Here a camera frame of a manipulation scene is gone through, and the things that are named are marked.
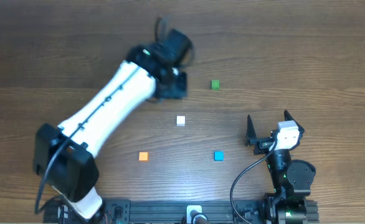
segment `cube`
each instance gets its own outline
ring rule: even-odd
[[[138,160],[141,162],[148,162],[148,152],[140,152]]]
[[[177,116],[177,126],[185,126],[185,116]]]
[[[212,90],[220,90],[220,80],[212,80]]]
[[[214,160],[215,161],[223,161],[224,160],[224,153],[222,151],[214,152]]]

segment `wooden table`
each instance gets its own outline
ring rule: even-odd
[[[227,200],[237,174],[259,159],[244,146],[247,115],[268,136],[288,109],[306,129],[292,154],[317,168],[310,199],[320,220],[365,222],[365,0],[0,0],[0,222],[41,221],[38,127],[85,105],[130,47],[153,40],[158,15],[196,46],[189,97],[129,115],[97,158],[100,194]],[[138,162],[140,151],[149,162]],[[234,197],[272,190],[261,164]]]

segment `green cube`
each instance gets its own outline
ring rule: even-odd
[[[212,90],[220,90],[220,80],[212,80]]]

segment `orange block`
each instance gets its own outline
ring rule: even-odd
[[[142,161],[142,162],[147,162],[148,161],[148,152],[140,152],[140,154],[138,156],[138,160]]]

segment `white block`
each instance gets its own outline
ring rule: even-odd
[[[185,126],[185,116],[177,116],[177,126]]]

